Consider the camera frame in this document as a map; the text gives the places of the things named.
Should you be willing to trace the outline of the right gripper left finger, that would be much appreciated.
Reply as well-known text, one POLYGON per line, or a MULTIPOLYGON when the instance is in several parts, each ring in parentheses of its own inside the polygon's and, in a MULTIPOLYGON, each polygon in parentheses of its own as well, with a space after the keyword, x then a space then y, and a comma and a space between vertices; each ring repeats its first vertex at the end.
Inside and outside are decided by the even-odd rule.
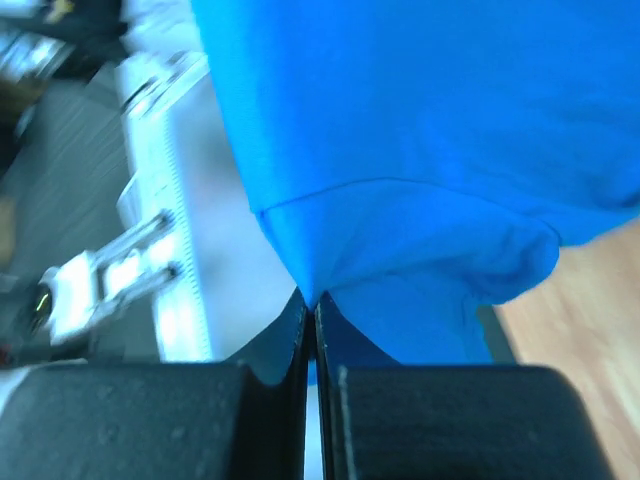
POLYGON ((299 479, 307 309, 217 363, 56 362, 5 370, 5 479, 299 479))

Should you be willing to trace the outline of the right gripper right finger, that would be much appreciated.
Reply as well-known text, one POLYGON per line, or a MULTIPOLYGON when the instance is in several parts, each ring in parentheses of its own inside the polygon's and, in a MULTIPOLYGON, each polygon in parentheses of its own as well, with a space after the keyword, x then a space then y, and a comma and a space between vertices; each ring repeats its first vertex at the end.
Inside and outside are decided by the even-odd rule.
POLYGON ((404 366, 324 296, 315 310, 328 479, 610 479, 573 385, 540 366, 404 366))

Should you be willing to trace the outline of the blue t shirt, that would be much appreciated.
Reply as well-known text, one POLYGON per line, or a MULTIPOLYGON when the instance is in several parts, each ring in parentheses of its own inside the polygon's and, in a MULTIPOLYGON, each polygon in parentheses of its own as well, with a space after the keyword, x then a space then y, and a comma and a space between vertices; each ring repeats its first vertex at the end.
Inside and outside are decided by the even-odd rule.
POLYGON ((407 364, 639 213, 635 1, 196 1, 259 225, 407 364))

